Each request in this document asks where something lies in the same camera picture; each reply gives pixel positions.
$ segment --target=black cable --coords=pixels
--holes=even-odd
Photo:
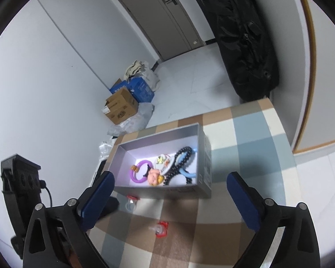
[[[50,197],[50,204],[51,204],[51,207],[52,207],[52,196],[51,196],[51,193],[50,193],[50,191],[48,190],[47,187],[45,187],[45,189],[47,190],[48,196]]]

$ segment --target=plaid mat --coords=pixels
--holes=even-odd
[[[211,199],[141,199],[130,213],[125,208],[127,198],[114,192],[119,211],[99,221],[89,234],[111,268],[233,267],[254,233],[243,223],[226,189],[229,172],[238,171],[248,185],[278,204],[295,206],[301,201],[294,157],[269,99],[119,137],[105,170],[118,144],[196,122],[203,125],[212,147]],[[169,222],[167,237],[161,239],[148,229],[159,220]],[[277,246],[272,245],[266,266]]]

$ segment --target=black bead string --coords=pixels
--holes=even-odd
[[[179,175],[181,174],[180,173],[180,168],[183,168],[183,166],[188,162],[188,160],[190,159],[191,157],[191,154],[192,154],[193,150],[191,147],[189,146],[186,146],[186,147],[183,147],[181,148],[176,154],[175,154],[175,157],[174,157],[174,162],[168,172],[168,174],[166,175],[165,177],[165,180],[164,180],[164,185],[169,185],[170,183],[170,180],[176,176],[176,175]],[[185,158],[177,165],[175,165],[175,162],[176,162],[176,159],[178,158],[178,156],[182,153],[186,153],[186,156]],[[192,178],[186,178],[186,184],[191,184],[192,183]]]

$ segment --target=toy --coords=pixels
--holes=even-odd
[[[147,180],[150,185],[157,186],[163,182],[164,176],[160,174],[159,169],[150,169],[148,172]]]
[[[141,179],[137,179],[136,178],[136,173],[139,172],[139,169],[140,169],[140,167],[142,167],[143,164],[148,165],[148,172]],[[151,169],[151,168],[153,168],[153,164],[149,160],[142,160],[137,165],[133,165],[130,169],[131,180],[135,183],[143,183],[143,182],[147,181],[149,169]]]
[[[182,174],[186,177],[186,184],[192,183],[192,178],[195,178],[196,174],[188,173],[183,167],[188,162],[193,152],[194,150],[192,150],[191,147],[187,146],[187,147],[181,148],[175,154],[174,162],[168,174],[165,177],[164,185],[169,185],[170,180],[178,174]]]
[[[127,211],[133,213],[134,210],[136,209],[136,204],[137,204],[139,198],[134,197],[132,195],[127,195],[126,197],[127,197],[128,201],[125,204],[125,208],[127,209]]]
[[[167,154],[160,154],[158,158],[154,161],[154,169],[159,169],[162,175],[169,172],[173,161]]]
[[[155,235],[157,238],[163,238],[168,235],[168,229],[167,227],[169,226],[168,222],[165,221],[160,221],[158,222],[155,226],[149,227],[149,230],[152,230],[155,232]]]

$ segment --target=white wall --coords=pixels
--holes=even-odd
[[[15,153],[42,166],[54,205],[77,198],[97,166],[109,92],[31,0],[0,36],[0,162]],[[0,239],[14,235],[0,179]],[[45,190],[43,203],[49,200]],[[21,261],[1,249],[11,267]]]
[[[156,59],[111,0],[40,0],[58,28],[107,87],[135,60]]]
[[[298,150],[335,140],[335,25],[312,0],[316,78],[311,109]]]
[[[304,114],[310,73],[309,37],[300,0],[257,0],[279,61],[273,105],[292,144]]]

